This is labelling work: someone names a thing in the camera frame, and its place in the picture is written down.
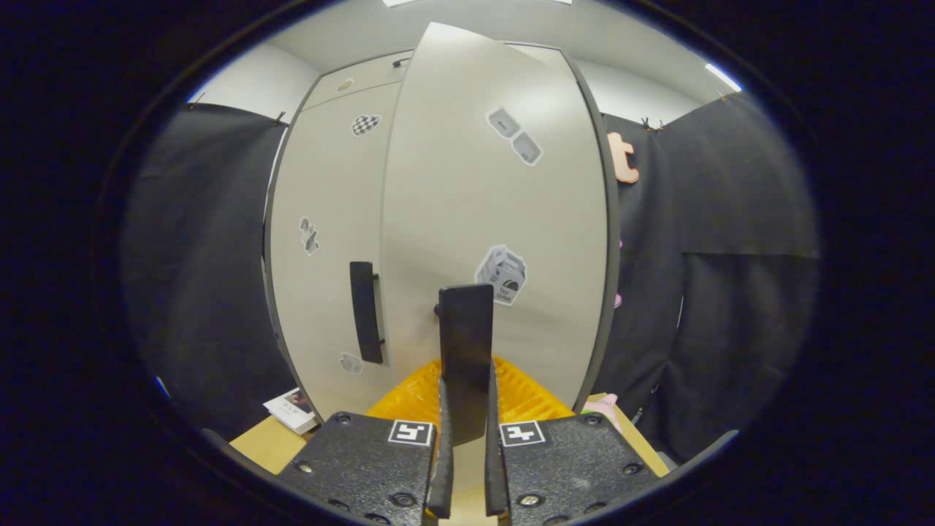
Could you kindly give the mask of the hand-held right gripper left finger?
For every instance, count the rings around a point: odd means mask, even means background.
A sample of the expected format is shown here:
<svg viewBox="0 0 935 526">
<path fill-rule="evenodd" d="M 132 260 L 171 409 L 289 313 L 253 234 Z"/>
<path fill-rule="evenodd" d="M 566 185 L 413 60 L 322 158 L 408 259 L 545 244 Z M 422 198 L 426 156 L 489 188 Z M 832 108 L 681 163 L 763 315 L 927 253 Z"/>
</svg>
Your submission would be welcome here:
<svg viewBox="0 0 935 526">
<path fill-rule="evenodd" d="M 411 373 L 365 415 L 337 411 L 285 464 L 294 492 L 383 525 L 451 516 L 454 445 L 440 360 Z"/>
</svg>

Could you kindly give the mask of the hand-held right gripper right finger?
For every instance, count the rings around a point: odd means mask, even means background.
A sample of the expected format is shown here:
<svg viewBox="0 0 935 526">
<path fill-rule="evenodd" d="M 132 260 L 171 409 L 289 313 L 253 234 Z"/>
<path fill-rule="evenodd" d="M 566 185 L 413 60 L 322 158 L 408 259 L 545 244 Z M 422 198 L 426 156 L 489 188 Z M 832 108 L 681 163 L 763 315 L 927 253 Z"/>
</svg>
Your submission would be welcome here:
<svg viewBox="0 0 935 526">
<path fill-rule="evenodd" d="M 500 357 L 488 393 L 484 499 L 500 525 L 573 522 L 671 472 L 611 397 L 574 413 Z"/>
</svg>

